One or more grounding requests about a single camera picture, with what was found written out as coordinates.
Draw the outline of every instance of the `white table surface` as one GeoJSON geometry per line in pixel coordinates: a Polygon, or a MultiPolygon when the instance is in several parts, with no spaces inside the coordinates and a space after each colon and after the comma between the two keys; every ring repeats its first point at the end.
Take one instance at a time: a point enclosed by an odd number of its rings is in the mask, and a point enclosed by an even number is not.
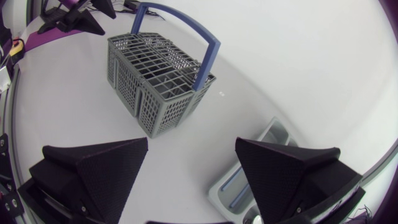
{"type": "MultiPolygon", "coordinates": [[[[117,14],[115,20],[93,15],[104,36],[64,37],[32,49],[19,62],[15,138],[24,181],[30,178],[29,168],[43,159],[44,145],[72,147],[146,136],[106,79],[107,38],[129,32],[134,15],[117,14]]],[[[41,24],[34,20],[22,38],[41,24]]],[[[158,17],[145,16],[141,31],[162,34],[194,58],[204,56],[203,42],[158,17]]],[[[207,200],[207,191],[238,160],[236,137],[256,139],[274,116],[299,145],[307,145],[233,65],[218,57],[211,72],[217,80],[196,111],[179,127],[148,139],[149,151],[120,223],[225,221],[207,200]]]]}

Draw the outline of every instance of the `black bracket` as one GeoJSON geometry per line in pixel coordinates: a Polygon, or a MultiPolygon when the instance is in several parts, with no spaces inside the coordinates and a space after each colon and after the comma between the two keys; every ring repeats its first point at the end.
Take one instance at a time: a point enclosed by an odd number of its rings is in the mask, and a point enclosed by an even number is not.
{"type": "Polygon", "coordinates": [[[24,213],[24,207],[16,190],[9,156],[8,136],[0,136],[0,206],[4,206],[10,216],[24,213]]]}
{"type": "Polygon", "coordinates": [[[10,216],[13,218],[22,215],[25,211],[17,192],[10,192],[6,195],[3,195],[1,202],[2,205],[5,206],[10,216]]]}

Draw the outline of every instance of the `blue handle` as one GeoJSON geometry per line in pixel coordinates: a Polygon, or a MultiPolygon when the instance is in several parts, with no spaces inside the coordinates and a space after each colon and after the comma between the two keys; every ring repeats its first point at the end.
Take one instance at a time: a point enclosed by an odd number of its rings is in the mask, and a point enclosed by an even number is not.
{"type": "Polygon", "coordinates": [[[197,31],[209,43],[209,46],[208,46],[206,54],[205,54],[205,58],[203,59],[203,62],[201,64],[201,67],[198,72],[198,77],[197,77],[195,83],[193,84],[193,89],[195,91],[202,89],[203,86],[205,86],[207,76],[210,73],[211,66],[213,66],[214,59],[216,58],[216,55],[217,55],[218,49],[220,48],[221,43],[218,41],[218,39],[213,34],[211,34],[210,31],[208,31],[200,23],[198,23],[196,20],[192,19],[191,17],[187,16],[186,14],[184,14],[176,9],[173,9],[171,7],[164,6],[161,4],[156,4],[156,3],[150,3],[150,2],[140,3],[138,12],[136,14],[136,18],[132,25],[132,29],[131,29],[132,34],[138,34],[142,20],[144,18],[144,14],[148,10],[148,7],[160,9],[162,11],[168,12],[168,13],[174,15],[175,17],[181,19],[186,24],[188,24],[190,27],[192,27],[195,31],[197,31]]]}

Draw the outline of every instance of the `gray tray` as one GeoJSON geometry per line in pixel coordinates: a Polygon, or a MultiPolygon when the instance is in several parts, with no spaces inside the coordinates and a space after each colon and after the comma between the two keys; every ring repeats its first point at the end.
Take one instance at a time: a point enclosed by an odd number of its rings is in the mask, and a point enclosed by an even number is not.
{"type": "MultiPolygon", "coordinates": [[[[288,146],[297,146],[295,140],[282,123],[273,118],[257,141],[264,141],[288,146]]],[[[244,175],[240,162],[237,162],[208,191],[208,200],[228,220],[235,224],[248,224],[260,211],[244,175]]]]}

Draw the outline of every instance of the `dishwasher cutlery basket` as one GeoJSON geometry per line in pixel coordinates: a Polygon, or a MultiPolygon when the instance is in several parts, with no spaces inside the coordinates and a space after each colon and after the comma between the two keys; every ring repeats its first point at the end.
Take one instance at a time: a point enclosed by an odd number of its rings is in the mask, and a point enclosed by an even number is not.
{"type": "Polygon", "coordinates": [[[131,33],[111,37],[108,43],[108,81],[151,138],[179,125],[216,79],[210,68],[220,42],[197,21],[171,7],[140,3],[131,33]],[[209,43],[202,64],[157,33],[138,33],[148,7],[173,14],[209,43]]]}

